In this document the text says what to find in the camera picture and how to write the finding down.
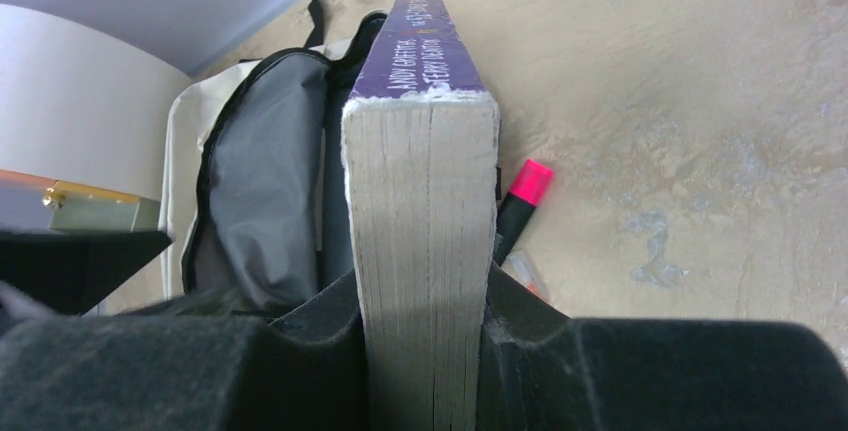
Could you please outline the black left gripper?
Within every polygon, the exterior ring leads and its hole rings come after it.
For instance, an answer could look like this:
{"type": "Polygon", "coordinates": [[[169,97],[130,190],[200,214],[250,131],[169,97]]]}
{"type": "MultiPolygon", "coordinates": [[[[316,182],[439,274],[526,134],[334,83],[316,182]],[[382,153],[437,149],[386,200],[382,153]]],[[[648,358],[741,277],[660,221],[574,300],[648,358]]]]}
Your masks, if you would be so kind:
{"type": "Polygon", "coordinates": [[[3,230],[1,281],[61,314],[81,314],[171,243],[162,231],[62,234],[3,230]]]}

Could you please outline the purple paperback book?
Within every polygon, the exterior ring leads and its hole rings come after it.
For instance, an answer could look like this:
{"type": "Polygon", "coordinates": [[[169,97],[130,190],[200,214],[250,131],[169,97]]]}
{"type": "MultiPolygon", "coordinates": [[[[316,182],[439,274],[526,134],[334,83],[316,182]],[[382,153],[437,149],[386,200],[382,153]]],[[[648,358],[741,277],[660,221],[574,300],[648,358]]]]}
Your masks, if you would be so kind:
{"type": "Polygon", "coordinates": [[[500,113],[443,0],[396,0],[343,108],[375,430],[472,430],[500,113]]]}

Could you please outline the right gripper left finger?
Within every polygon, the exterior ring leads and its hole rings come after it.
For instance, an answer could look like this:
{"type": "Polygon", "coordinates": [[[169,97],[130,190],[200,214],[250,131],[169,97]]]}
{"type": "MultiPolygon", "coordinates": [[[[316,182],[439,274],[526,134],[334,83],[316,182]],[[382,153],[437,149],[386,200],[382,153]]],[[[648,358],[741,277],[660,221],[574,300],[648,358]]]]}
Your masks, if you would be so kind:
{"type": "Polygon", "coordinates": [[[1,326],[5,430],[363,430],[356,281],[274,321],[54,317],[1,326]]]}

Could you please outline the beige canvas backpack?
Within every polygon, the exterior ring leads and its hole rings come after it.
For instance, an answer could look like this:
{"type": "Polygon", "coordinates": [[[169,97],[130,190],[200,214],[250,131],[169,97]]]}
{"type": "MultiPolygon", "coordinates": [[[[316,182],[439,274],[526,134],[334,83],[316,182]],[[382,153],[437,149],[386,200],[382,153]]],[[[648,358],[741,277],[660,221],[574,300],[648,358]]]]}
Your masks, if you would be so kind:
{"type": "Polygon", "coordinates": [[[340,121],[386,14],[327,45],[321,0],[308,12],[303,46],[198,82],[169,113],[162,268],[242,313],[294,309],[352,267],[340,121]]]}

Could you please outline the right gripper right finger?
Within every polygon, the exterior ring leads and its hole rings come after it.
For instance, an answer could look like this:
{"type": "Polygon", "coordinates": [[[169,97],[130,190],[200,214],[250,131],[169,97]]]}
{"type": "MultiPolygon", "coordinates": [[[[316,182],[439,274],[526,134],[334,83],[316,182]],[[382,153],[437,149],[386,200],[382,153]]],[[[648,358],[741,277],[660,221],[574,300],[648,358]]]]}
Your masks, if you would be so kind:
{"type": "Polygon", "coordinates": [[[571,318],[499,268],[481,338],[481,430],[843,430],[847,377],[788,322],[571,318]]]}

